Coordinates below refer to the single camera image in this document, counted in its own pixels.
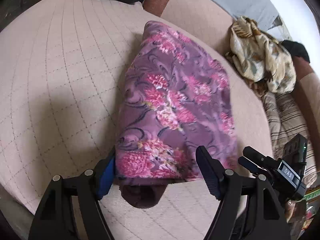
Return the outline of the small black cloth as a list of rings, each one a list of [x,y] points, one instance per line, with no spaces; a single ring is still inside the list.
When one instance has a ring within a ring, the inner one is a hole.
[[[306,62],[310,63],[308,52],[303,44],[295,41],[284,40],[281,42],[281,45],[291,54],[292,57],[301,57]]]

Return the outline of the beige quilted sofa seat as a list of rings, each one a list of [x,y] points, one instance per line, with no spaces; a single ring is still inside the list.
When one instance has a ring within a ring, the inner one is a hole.
[[[123,75],[148,21],[181,31],[222,63],[238,151],[272,156],[260,99],[202,40],[138,3],[42,0],[1,32],[1,186],[32,214],[54,175],[80,175],[106,157]],[[196,180],[169,185],[150,209],[129,205],[117,185],[99,204],[115,239],[203,239],[219,202]]]

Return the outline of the purple pink floral garment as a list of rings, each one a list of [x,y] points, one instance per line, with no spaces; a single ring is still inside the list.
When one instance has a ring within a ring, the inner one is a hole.
[[[122,197],[147,209],[169,184],[200,179],[199,146],[225,168],[237,167],[227,73],[192,39],[150,21],[125,73],[118,115],[116,168]]]

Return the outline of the striped beige cloth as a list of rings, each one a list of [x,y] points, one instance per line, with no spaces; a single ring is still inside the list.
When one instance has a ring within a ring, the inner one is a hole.
[[[306,169],[303,182],[307,188],[317,179],[316,161],[310,133],[298,105],[290,94],[266,93],[262,98],[268,119],[273,155],[276,159],[284,156],[284,146],[297,134],[308,139]]]

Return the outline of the cream floral crumpled cloth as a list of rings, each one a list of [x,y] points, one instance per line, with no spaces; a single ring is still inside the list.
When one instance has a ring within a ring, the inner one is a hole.
[[[297,76],[290,53],[255,20],[240,16],[232,24],[230,49],[226,59],[258,97],[293,91]]]

